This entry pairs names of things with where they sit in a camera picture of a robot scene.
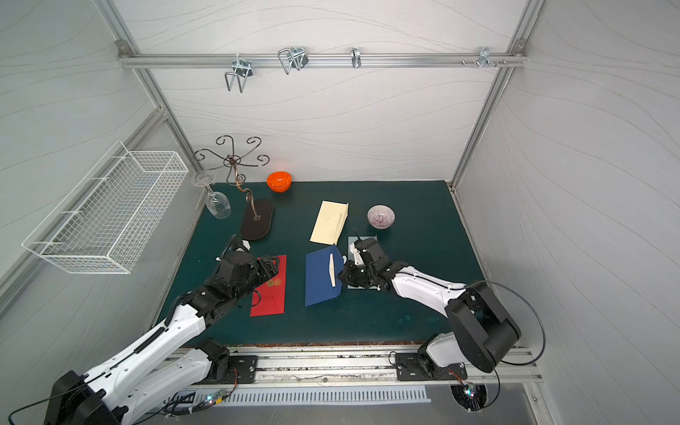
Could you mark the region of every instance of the orange bowl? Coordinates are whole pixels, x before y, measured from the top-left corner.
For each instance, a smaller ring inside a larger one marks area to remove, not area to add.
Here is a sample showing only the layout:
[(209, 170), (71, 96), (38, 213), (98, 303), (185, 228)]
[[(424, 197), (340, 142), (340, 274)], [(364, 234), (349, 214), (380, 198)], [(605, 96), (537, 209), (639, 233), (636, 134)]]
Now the orange bowl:
[(267, 177), (267, 186), (274, 192), (285, 192), (289, 189), (293, 179), (285, 171), (276, 171)]

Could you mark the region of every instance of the black oval base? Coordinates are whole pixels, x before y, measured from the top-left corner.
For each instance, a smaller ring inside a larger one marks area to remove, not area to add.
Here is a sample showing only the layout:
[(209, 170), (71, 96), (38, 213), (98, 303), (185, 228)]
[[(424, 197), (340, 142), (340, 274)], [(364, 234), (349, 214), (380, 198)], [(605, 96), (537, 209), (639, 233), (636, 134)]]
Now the black oval base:
[(253, 209), (248, 205), (241, 221), (241, 236), (246, 241), (256, 241), (267, 236), (274, 214), (274, 204), (268, 199), (256, 199), (253, 204), (258, 215), (255, 216)]

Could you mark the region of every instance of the blue envelope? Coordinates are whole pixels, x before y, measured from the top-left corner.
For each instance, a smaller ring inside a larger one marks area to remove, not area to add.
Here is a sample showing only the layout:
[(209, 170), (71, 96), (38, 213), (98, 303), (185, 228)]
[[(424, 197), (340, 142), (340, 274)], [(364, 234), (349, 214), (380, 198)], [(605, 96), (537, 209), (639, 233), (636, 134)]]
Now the blue envelope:
[[(330, 258), (333, 258), (333, 281), (330, 276)], [(307, 254), (305, 267), (305, 307), (340, 295), (342, 282), (337, 278), (342, 271), (343, 259), (338, 247), (331, 245)]]

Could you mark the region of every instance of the white wall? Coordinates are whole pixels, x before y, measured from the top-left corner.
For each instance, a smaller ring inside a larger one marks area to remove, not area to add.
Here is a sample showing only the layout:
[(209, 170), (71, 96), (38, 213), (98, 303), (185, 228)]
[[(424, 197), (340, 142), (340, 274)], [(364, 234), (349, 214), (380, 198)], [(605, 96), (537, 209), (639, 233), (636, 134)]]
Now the white wall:
[[(143, 150), (179, 152), (165, 123)], [(52, 265), (39, 272), (0, 320), (3, 415), (47, 396), (67, 371), (86, 371), (147, 330), (182, 259), (202, 194), (184, 180), (129, 275), (72, 275)], [(45, 408), (18, 414), (17, 423), (41, 423)]]
[[(504, 52), (525, 2), (115, 3), (143, 53), (274, 54), (303, 46), (309, 53), (349, 55), (352, 46), (362, 53), (478, 52), (484, 46)], [(448, 180), (496, 72), (255, 69), (239, 93), (227, 91), (224, 71), (166, 69), (154, 76), (196, 149), (214, 148), (222, 134), (240, 146), (249, 136), (262, 137), (256, 153), (268, 154), (271, 163), (247, 170), (251, 181), (277, 170), (311, 181)]]
[(678, 422), (678, 22), (677, 0), (548, 0), (458, 189), (490, 277), (545, 322), (563, 424)]
[(154, 109), (89, 0), (0, 3), (0, 276), (21, 241)]
[[(1, 275), (54, 203), (154, 105), (133, 71), (118, 64), (112, 34), (90, 0), (4, 2), (0, 37)], [(144, 148), (179, 150), (165, 124)], [(201, 193), (186, 179), (160, 221), (164, 230), (130, 275), (43, 267), (0, 319), (0, 416), (140, 336), (180, 259)], [(15, 421), (42, 423), (45, 408)]]

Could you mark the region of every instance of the ventilation grate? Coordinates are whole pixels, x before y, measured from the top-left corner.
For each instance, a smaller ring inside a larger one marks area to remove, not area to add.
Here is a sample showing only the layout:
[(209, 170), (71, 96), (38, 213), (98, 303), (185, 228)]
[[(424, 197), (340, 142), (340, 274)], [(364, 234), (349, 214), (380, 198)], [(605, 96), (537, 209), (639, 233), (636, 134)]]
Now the ventilation grate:
[(389, 405), (430, 403), (425, 386), (237, 388), (218, 406)]

